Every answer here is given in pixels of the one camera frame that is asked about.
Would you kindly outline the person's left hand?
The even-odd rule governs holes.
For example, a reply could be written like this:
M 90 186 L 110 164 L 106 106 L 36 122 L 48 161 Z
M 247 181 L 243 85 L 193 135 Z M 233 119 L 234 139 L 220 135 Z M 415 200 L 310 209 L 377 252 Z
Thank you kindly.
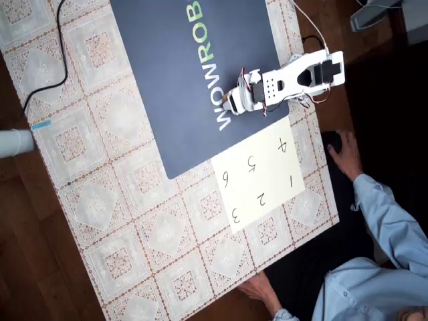
M 255 274 L 253 277 L 240 284 L 238 289 L 249 298 L 262 301 L 272 316 L 282 308 L 264 272 Z

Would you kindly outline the person's right hand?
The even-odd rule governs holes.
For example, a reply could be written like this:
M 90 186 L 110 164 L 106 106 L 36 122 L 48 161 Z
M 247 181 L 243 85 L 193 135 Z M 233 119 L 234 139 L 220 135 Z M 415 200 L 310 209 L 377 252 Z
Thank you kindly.
M 350 131 L 337 130 L 342 144 L 341 151 L 337 153 L 334 147 L 329 144 L 328 152 L 336 163 L 340 171 L 346 175 L 351 182 L 362 174 L 362 165 L 357 145 L 357 140 Z

